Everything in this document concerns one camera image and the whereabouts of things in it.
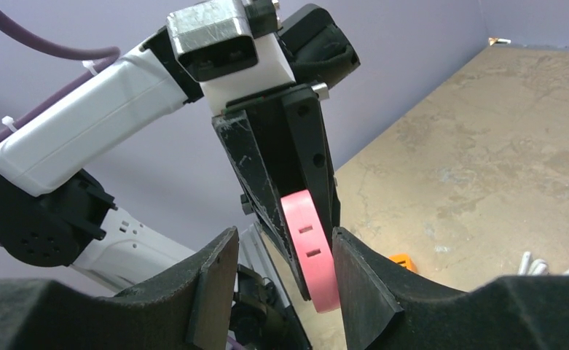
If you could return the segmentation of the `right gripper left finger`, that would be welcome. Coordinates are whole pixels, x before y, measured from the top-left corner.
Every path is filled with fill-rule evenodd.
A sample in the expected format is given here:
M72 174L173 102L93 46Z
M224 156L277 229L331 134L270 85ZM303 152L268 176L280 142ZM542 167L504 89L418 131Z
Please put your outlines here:
M0 279L0 349L224 349L238 261L235 227L112 297L60 282Z

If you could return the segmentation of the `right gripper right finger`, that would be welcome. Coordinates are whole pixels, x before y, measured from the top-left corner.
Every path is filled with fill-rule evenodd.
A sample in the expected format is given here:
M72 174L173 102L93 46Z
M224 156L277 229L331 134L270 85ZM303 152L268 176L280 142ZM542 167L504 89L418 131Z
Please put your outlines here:
M342 227L332 241L349 349L569 349L569 276L502 276L463 292Z

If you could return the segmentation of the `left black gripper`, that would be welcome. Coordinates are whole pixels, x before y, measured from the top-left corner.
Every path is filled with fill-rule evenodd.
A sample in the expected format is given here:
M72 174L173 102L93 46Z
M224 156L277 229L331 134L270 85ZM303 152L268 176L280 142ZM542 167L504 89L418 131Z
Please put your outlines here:
M340 225L340 200L334 178L321 99L312 84L277 87L231 101L211 118L244 193L268 237L283 255L305 301L311 300L291 234L281 196L268 171L251 125L289 127L302 188L308 190L326 240Z

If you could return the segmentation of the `orange power strip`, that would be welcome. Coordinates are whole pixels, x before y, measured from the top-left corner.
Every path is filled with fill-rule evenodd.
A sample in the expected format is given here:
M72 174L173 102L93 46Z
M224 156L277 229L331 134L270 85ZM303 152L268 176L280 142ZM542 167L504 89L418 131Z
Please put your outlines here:
M408 271L413 273L417 273L417 267L413 263L412 258L408 254L395 254L389 257L391 261L400 265L403 268L406 268Z

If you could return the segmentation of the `pink square plug adapter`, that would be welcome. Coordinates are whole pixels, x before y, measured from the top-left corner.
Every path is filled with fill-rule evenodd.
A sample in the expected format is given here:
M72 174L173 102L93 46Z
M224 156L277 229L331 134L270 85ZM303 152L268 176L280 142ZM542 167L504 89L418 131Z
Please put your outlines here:
M291 241L315 310L322 314L340 307L334 258L308 190L281 200Z

